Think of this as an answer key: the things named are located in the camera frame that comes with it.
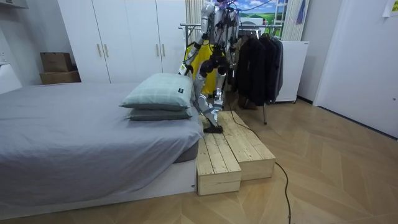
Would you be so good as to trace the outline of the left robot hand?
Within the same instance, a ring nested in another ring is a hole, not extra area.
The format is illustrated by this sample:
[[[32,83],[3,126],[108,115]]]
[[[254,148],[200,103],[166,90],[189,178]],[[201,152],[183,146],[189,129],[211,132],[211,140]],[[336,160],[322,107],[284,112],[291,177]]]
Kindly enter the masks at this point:
[[[178,70],[179,75],[189,76],[193,74],[193,67],[189,64],[182,63]]]

